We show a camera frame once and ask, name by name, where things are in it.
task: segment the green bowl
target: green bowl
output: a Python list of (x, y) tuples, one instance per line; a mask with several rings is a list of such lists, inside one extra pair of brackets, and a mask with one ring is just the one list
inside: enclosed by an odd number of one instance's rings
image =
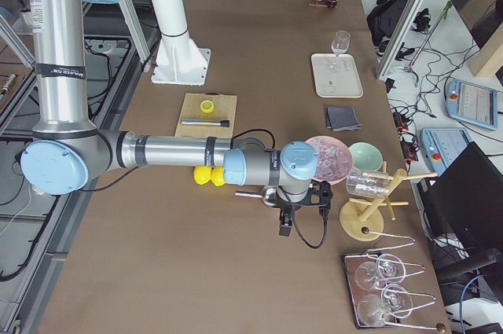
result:
[(369, 143), (354, 143), (349, 147), (354, 167), (361, 171), (378, 171), (383, 166), (383, 155)]

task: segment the wooden stand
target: wooden stand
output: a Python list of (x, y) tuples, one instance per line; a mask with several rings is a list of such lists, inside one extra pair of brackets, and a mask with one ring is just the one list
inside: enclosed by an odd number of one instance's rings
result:
[[(386, 171), (386, 163), (383, 163), (383, 171)], [(364, 172), (366, 177), (372, 177), (372, 171)], [(380, 232), (384, 229), (384, 219), (383, 215), (377, 209), (379, 206), (387, 206), (390, 211), (391, 220), (396, 220), (395, 213), (393, 212), (392, 206), (403, 206), (407, 205), (409, 202), (391, 202), (388, 198), (389, 194), (402, 183), (402, 181), (407, 181), (411, 179), (420, 179), (428, 177), (436, 177), (436, 173), (424, 173), (416, 175), (407, 175), (404, 169), (398, 169), (391, 177), (391, 183), (388, 187), (389, 193), (385, 197), (374, 198), (371, 201), (363, 199), (350, 198), (349, 201), (343, 205), (339, 213), (340, 224), (343, 229), (353, 237), (355, 240), (359, 241), (373, 241), (379, 237)], [(378, 233), (367, 233), (362, 232), (362, 228), (367, 227), (371, 232)]]

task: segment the blue device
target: blue device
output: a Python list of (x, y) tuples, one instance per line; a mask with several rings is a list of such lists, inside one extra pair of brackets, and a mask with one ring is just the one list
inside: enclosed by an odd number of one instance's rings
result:
[(420, 141), (431, 168), (441, 175), (472, 142), (472, 138), (466, 129), (460, 127), (425, 127), (421, 130)]
[(497, 129), (497, 91), (494, 89), (455, 79), (447, 86), (446, 109), (451, 118), (461, 122)]

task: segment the pink bowl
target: pink bowl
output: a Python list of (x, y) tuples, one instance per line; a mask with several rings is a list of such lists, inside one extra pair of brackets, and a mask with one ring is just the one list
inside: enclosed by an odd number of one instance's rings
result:
[(343, 181), (353, 168), (353, 156), (349, 148), (331, 136), (315, 136), (306, 143), (318, 154), (318, 165), (314, 179), (335, 185)]

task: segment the blue cable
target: blue cable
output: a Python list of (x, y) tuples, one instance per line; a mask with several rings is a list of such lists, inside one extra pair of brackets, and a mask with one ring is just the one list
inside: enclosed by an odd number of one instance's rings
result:
[(466, 331), (464, 330), (464, 321), (463, 321), (463, 298), (464, 298), (464, 293), (466, 292), (466, 290), (468, 289), (468, 287), (470, 286), (470, 284), (472, 284), (474, 281), (476, 281), (480, 277), (482, 277), (482, 275), (477, 275), (476, 277), (473, 277), (465, 285), (465, 287), (463, 288), (463, 292), (461, 293), (461, 298), (459, 300), (459, 321), (461, 321), (461, 331), (463, 332), (463, 334), (466, 334)]

